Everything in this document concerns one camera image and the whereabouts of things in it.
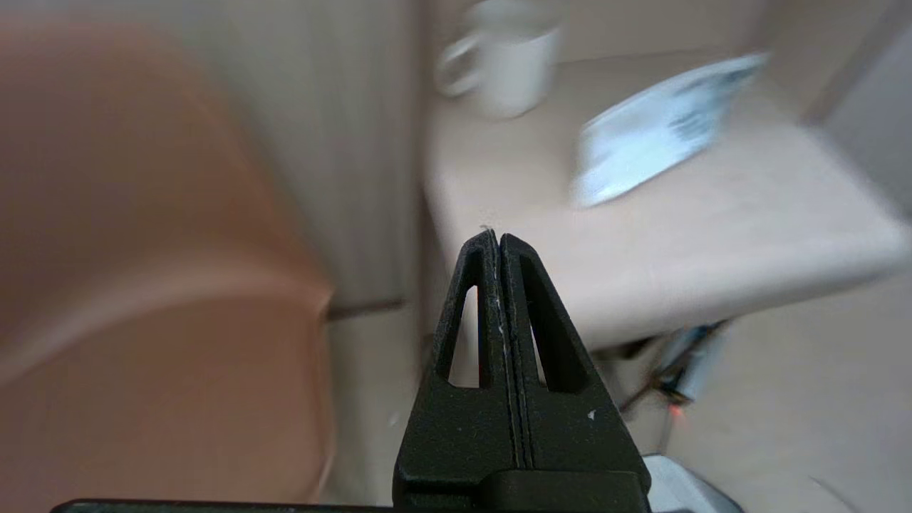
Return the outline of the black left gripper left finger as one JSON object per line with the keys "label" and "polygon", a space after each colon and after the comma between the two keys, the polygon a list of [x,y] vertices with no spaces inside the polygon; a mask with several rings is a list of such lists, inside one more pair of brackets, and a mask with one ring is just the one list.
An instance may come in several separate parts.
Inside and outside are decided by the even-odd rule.
{"label": "black left gripper left finger", "polygon": [[[476,388],[450,383],[468,291],[477,289]],[[509,341],[501,253],[483,230],[460,248],[452,281],[394,467],[398,509],[476,509],[482,481],[522,463],[514,353]]]}

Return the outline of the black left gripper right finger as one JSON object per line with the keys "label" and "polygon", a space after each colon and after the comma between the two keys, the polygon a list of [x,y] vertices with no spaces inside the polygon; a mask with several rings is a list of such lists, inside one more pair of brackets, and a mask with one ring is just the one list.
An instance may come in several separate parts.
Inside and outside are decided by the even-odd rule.
{"label": "black left gripper right finger", "polygon": [[651,475],[530,244],[499,241],[514,464],[503,510],[647,510]]}

